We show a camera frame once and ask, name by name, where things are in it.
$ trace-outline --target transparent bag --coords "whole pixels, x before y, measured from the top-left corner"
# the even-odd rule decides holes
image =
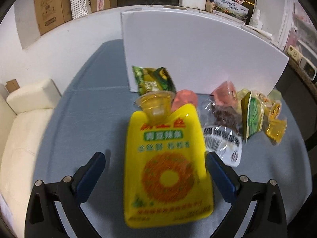
[[[234,108],[216,105],[213,97],[202,103],[200,110],[205,146],[214,151],[228,166],[237,167],[242,154],[242,118]]]

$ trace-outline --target white foam board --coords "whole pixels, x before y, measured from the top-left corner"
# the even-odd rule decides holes
[[[238,23],[198,12],[147,8],[121,13],[130,91],[132,66],[166,67],[176,89],[210,94],[223,81],[268,94],[288,57]]]

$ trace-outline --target floor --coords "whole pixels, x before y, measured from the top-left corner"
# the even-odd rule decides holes
[[[308,139],[316,129],[317,105],[299,77],[286,67],[276,84],[290,108],[303,139]],[[312,175],[317,174],[317,147],[308,152]]]
[[[302,133],[309,138],[316,130],[317,105],[305,85],[289,67],[276,84]],[[317,147],[308,152],[312,175],[317,174]],[[288,225],[288,238],[317,237],[317,175],[313,176],[313,191],[304,206]]]

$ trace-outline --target screw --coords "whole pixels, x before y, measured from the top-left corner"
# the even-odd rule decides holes
[[[37,180],[37,181],[35,182],[35,186],[40,186],[40,185],[42,185],[42,181],[41,181],[41,180]]]
[[[240,176],[240,180],[243,182],[247,182],[249,179],[246,176]]]
[[[70,182],[72,180],[72,177],[71,176],[65,176],[64,178],[63,178],[63,181],[64,182]]]
[[[275,186],[277,184],[276,180],[270,180],[270,184],[272,184],[273,186]]]

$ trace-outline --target pink candy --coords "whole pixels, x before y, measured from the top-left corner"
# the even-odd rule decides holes
[[[237,108],[237,92],[232,82],[222,83],[211,94],[215,98],[216,105]]]
[[[172,112],[175,112],[177,109],[185,104],[193,104],[195,107],[197,107],[198,98],[193,91],[186,89],[178,91],[172,105]]]

